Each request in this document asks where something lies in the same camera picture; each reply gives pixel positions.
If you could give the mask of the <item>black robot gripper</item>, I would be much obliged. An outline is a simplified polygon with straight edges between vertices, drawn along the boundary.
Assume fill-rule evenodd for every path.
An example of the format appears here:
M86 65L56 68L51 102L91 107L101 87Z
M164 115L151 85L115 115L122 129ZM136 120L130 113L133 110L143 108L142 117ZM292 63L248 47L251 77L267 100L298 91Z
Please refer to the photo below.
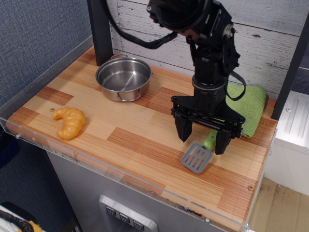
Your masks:
M194 86L193 96L173 96L171 113L175 119L178 137L185 142L192 133L192 124L217 130L215 153L222 155L231 139L242 135L245 117L226 103L227 83L212 86Z

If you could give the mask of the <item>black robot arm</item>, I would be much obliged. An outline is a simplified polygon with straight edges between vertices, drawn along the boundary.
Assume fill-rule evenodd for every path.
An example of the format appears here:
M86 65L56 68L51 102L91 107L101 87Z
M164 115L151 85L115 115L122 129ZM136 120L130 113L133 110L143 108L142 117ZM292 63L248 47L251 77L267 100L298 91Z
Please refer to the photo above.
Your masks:
M188 139L193 123L209 127L217 131L216 154L223 154L241 136L245 122L226 103L229 77L239 79L231 15L216 0L152 0L147 11L155 23L183 35L190 45L194 94L171 98L179 138Z

